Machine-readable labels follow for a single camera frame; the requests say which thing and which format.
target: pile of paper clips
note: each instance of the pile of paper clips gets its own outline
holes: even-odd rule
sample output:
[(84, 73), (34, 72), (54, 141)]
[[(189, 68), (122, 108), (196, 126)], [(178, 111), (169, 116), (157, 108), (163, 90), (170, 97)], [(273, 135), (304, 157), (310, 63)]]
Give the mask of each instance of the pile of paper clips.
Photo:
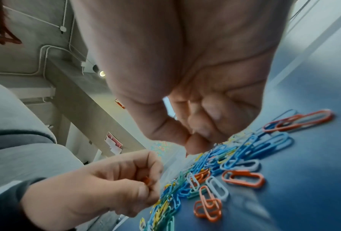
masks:
[[(292, 116), (281, 119), (288, 113)], [(191, 166), (181, 171), (176, 179), (164, 187), (160, 200), (150, 212), (150, 219), (147, 222), (144, 218), (141, 219), (140, 230), (173, 231), (174, 214), (181, 207), (180, 198), (191, 199), (198, 196), (200, 200), (196, 201), (193, 208), (195, 216), (216, 222), (222, 217), (222, 202), (229, 195), (229, 191), (216, 176), (222, 174), (222, 180), (226, 183), (260, 188), (265, 179), (262, 174), (255, 173), (260, 167), (259, 159), (293, 143), (286, 131), (310, 127), (332, 118), (333, 113), (330, 110), (302, 115), (291, 109), (256, 131), (248, 130), (233, 135), (227, 142), (200, 154)], [(236, 176), (254, 177), (258, 181), (251, 183), (235, 179)], [(219, 193), (215, 185), (223, 192)]]

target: blue table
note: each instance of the blue table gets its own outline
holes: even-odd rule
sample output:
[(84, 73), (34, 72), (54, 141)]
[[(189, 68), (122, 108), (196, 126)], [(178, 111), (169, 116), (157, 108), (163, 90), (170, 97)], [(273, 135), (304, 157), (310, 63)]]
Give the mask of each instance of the blue table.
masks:
[[(198, 198), (182, 199), (175, 230), (341, 230), (341, 28), (266, 93), (251, 128), (291, 108), (300, 113), (328, 108), (336, 117), (290, 133), (292, 146), (262, 159), (259, 172), (267, 180), (262, 189), (228, 185), (231, 197), (217, 223), (193, 215)], [(149, 210), (118, 231), (138, 230), (141, 217), (147, 220)]]

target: hand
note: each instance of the hand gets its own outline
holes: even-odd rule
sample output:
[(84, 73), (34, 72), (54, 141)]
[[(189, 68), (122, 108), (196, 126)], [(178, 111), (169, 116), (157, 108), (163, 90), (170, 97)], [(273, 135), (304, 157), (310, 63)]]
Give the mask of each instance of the hand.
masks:
[[(78, 0), (108, 85), (150, 139), (209, 150), (259, 114), (293, 0)], [(179, 121), (167, 115), (169, 96)]]
[[(135, 217), (159, 200), (162, 171), (154, 152), (121, 154), (31, 185), (21, 206), (48, 231), (71, 229), (107, 211)], [(148, 185), (141, 182), (146, 176)]]

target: fingernail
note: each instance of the fingernail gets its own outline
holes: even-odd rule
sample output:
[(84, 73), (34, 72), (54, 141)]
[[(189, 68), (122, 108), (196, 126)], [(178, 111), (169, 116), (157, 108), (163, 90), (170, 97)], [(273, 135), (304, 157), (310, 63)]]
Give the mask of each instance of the fingernail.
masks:
[(149, 188), (146, 185), (140, 186), (138, 199), (140, 201), (144, 201), (148, 198), (148, 195), (149, 195)]
[(207, 128), (200, 128), (200, 129), (196, 129), (196, 132), (198, 134), (200, 134), (201, 136), (203, 136), (204, 138), (207, 138), (210, 136), (210, 131)]
[(220, 120), (221, 119), (221, 111), (217, 108), (205, 108), (207, 114), (213, 119), (213, 120)]

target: table surface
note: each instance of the table surface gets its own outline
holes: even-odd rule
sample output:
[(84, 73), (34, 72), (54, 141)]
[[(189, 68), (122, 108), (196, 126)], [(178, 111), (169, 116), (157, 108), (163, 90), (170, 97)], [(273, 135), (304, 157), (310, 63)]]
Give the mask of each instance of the table surface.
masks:
[[(288, 109), (335, 113), (333, 121), (290, 133), (294, 143), (260, 161), (263, 188), (226, 185), (231, 197), (222, 219), (210, 223), (193, 214), (193, 200), (182, 199), (175, 230), (341, 230), (341, 28), (286, 79), (264, 96), (256, 129)], [(138, 230), (141, 217), (118, 231)]]

